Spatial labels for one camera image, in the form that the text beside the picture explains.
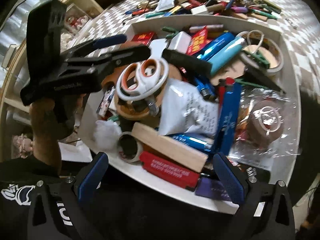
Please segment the person left hand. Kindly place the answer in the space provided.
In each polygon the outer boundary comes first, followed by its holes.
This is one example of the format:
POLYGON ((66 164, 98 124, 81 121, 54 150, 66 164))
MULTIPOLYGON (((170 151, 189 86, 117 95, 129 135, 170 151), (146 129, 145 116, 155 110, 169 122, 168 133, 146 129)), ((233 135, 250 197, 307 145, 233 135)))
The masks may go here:
POLYGON ((67 96, 58 101, 41 99, 29 107, 35 140, 62 140, 74 132, 75 113, 86 95, 67 96))

